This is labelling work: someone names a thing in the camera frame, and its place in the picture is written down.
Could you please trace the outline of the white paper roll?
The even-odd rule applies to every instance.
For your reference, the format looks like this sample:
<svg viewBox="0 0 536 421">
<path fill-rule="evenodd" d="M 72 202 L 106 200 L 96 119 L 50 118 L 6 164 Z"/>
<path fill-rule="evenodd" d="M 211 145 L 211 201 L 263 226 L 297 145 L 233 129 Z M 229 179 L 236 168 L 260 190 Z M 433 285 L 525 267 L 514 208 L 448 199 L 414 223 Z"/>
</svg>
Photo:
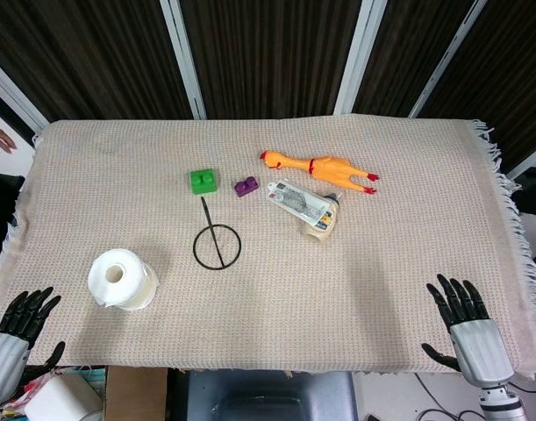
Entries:
<svg viewBox="0 0 536 421">
<path fill-rule="evenodd" d="M 147 307 L 160 285 L 150 266 L 134 252 L 121 248 L 108 250 L 93 261 L 87 283 L 99 305 L 125 311 Z"/>
</svg>

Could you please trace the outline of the dark grey chair seat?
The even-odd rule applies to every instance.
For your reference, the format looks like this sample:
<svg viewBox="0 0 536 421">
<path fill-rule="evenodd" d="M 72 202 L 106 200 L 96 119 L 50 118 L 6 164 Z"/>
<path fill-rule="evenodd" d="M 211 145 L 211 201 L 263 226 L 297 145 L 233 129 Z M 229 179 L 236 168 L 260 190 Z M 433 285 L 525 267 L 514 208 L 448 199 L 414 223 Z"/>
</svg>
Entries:
<svg viewBox="0 0 536 421">
<path fill-rule="evenodd" d="M 217 370 L 189 375 L 187 421 L 358 421 L 349 372 L 286 375 Z"/>
</svg>

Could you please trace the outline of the purple toy brick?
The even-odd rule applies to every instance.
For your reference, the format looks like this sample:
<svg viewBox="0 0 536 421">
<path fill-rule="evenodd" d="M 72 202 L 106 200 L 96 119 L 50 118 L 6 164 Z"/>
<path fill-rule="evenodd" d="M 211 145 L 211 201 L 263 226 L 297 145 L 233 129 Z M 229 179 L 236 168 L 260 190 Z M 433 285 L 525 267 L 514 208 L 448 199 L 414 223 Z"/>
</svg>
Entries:
<svg viewBox="0 0 536 421">
<path fill-rule="evenodd" d="M 246 179 L 237 182 L 234 185 L 234 191 L 237 197 L 243 197 L 260 187 L 257 179 L 254 176 L 248 176 Z"/>
</svg>

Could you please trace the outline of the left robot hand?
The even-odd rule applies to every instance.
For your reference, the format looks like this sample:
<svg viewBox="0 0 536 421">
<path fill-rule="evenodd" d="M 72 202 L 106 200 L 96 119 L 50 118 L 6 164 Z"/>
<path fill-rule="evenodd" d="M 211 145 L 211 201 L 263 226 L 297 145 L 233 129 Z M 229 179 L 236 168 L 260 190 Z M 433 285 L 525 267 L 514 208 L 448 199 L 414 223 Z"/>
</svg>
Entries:
<svg viewBox="0 0 536 421">
<path fill-rule="evenodd" d="M 29 356 L 46 319 L 61 296 L 48 287 L 32 293 L 24 291 L 8 305 L 0 321 L 0 403 L 11 400 L 32 380 L 57 367 L 66 343 L 59 342 L 42 365 L 28 364 Z"/>
</svg>

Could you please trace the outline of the beige squeeze bottle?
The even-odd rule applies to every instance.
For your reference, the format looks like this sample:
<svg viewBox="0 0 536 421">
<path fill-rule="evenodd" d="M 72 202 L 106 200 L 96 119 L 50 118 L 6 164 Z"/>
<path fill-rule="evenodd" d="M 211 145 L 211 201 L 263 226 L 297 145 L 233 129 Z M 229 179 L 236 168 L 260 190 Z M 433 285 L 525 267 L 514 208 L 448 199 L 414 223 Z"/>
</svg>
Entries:
<svg viewBox="0 0 536 421">
<path fill-rule="evenodd" d="M 340 194 L 336 192 L 324 195 L 324 199 L 329 203 L 328 209 L 314 226 L 304 225 L 302 234 L 307 239 L 322 243 L 332 234 L 337 222 L 339 197 Z"/>
</svg>

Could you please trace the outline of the clear packaged card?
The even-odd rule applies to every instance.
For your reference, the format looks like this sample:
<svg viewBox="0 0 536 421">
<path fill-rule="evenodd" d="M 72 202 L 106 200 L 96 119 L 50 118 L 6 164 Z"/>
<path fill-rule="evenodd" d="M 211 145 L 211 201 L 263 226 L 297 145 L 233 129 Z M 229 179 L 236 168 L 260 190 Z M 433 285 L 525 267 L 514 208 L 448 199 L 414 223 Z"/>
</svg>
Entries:
<svg viewBox="0 0 536 421">
<path fill-rule="evenodd" d="M 310 226 L 315 226 L 330 210 L 328 200 L 286 179 L 268 184 L 268 200 Z"/>
</svg>

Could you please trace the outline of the orange rubber chicken toy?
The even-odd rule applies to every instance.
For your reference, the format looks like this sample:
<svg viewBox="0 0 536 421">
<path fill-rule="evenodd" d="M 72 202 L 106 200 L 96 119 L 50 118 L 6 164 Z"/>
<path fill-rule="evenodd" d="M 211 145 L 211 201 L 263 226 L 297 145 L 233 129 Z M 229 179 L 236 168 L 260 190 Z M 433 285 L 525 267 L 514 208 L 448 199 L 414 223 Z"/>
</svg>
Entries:
<svg viewBox="0 0 536 421">
<path fill-rule="evenodd" d="M 286 156 L 272 150 L 263 151 L 260 159 L 272 169 L 295 168 L 300 169 L 317 180 L 328 182 L 344 189 L 360 191 L 374 195 L 375 188 L 366 187 L 351 181 L 352 176 L 358 176 L 371 182 L 378 181 L 380 177 L 373 173 L 353 167 L 346 159 L 324 156 L 312 159 L 298 159 Z"/>
</svg>

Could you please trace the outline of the white box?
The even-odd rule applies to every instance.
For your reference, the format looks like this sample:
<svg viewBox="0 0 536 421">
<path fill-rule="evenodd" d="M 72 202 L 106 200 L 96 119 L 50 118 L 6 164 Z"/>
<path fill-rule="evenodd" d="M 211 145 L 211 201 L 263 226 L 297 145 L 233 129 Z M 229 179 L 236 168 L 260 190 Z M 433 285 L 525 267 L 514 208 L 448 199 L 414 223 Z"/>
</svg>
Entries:
<svg viewBox="0 0 536 421">
<path fill-rule="evenodd" d="M 103 421 L 104 403 L 79 375 L 49 380 L 25 406 L 29 421 Z"/>
</svg>

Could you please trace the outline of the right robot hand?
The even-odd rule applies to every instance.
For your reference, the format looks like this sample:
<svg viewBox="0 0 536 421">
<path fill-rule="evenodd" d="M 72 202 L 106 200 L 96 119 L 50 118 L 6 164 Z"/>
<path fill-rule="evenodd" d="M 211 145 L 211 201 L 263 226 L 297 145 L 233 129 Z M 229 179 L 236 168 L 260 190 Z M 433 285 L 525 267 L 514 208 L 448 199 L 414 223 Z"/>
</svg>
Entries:
<svg viewBox="0 0 536 421">
<path fill-rule="evenodd" d="M 435 362 L 461 373 L 479 389 L 506 385 L 514 376 L 504 340 L 497 323 L 490 318 L 475 285 L 437 275 L 441 286 L 426 285 L 449 334 L 455 356 L 439 353 L 427 343 L 421 345 Z"/>
</svg>

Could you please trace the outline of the green toy brick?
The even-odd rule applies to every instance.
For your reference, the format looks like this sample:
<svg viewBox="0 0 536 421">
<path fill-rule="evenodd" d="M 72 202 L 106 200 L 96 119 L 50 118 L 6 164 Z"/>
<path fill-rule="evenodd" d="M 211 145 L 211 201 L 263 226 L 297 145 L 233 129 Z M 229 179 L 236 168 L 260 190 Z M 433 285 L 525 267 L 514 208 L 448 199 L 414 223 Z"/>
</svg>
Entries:
<svg viewBox="0 0 536 421">
<path fill-rule="evenodd" d="M 194 195 L 211 193 L 218 189 L 216 176 L 212 168 L 191 171 L 189 179 Z"/>
</svg>

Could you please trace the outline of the beige woven tablecloth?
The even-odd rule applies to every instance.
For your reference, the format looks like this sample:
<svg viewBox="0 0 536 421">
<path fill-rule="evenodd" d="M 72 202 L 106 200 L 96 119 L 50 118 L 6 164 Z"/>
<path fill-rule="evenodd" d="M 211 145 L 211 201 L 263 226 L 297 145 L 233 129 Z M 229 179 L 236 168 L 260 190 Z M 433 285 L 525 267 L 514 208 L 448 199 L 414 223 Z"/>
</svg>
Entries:
<svg viewBox="0 0 536 421">
<path fill-rule="evenodd" d="M 266 150 L 346 159 L 380 177 L 351 177 L 376 192 L 268 168 Z M 536 266 L 500 164 L 479 120 L 62 120 L 40 134 L 18 199 L 0 257 L 0 319 L 23 291 L 61 296 L 33 364 L 64 341 L 65 365 L 438 372 L 421 345 L 453 351 L 426 287 L 442 274 L 474 283 L 513 367 L 534 375 Z M 218 189 L 194 195 L 189 174 L 206 168 Z M 260 187 L 237 197 L 248 176 Z M 268 200 L 268 184 L 284 179 L 340 194 L 324 242 Z M 242 240 L 228 269 L 193 257 L 201 197 Z M 105 308 L 89 291 L 93 261 L 116 248 L 158 277 L 142 310 Z"/>
</svg>

